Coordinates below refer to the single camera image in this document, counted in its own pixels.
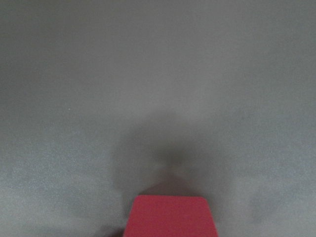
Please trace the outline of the red cube block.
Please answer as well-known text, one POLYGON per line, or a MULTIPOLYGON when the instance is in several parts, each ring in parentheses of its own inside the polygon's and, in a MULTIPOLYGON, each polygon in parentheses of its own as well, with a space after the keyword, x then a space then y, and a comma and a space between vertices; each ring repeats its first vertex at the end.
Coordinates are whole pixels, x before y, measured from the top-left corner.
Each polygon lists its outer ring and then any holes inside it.
POLYGON ((203 197, 138 195, 124 237, 217 237, 203 197))

